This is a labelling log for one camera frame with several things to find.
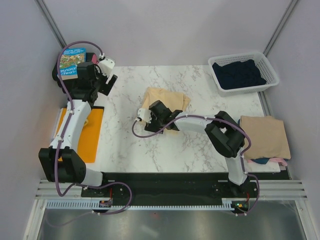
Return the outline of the yellow t-shirt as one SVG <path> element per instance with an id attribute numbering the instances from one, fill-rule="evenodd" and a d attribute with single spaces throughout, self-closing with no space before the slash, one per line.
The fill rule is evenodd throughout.
<path id="1" fill-rule="evenodd" d="M 164 88 L 148 87 L 144 94 L 141 107 L 137 110 L 147 111 L 156 101 L 161 101 L 171 112 L 175 110 L 185 111 L 191 99 L 183 92 L 169 91 Z"/>

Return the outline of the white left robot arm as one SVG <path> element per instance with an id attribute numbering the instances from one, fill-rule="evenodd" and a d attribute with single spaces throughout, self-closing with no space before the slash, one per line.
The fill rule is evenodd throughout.
<path id="1" fill-rule="evenodd" d="M 114 66 L 115 61 L 110 58 L 98 63 L 82 62 L 76 67 L 77 78 L 59 81 L 68 95 L 66 113 L 49 147 L 38 153 L 48 181 L 92 186 L 99 197 L 109 193 L 110 185 L 103 180 L 103 174 L 87 168 L 78 155 L 78 143 L 98 94 L 107 96 L 118 78 L 111 74 Z"/>

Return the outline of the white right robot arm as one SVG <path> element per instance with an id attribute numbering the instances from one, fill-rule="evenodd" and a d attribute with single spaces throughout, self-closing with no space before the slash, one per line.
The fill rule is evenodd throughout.
<path id="1" fill-rule="evenodd" d="M 209 116 L 182 110 L 171 111 L 157 100 L 148 109 L 140 108 L 138 117 L 145 122 L 144 129 L 154 135 L 165 129 L 207 135 L 215 150 L 225 158 L 230 193 L 240 197 L 247 191 L 248 173 L 244 167 L 244 152 L 251 147 L 252 142 L 227 112 L 219 111 Z"/>

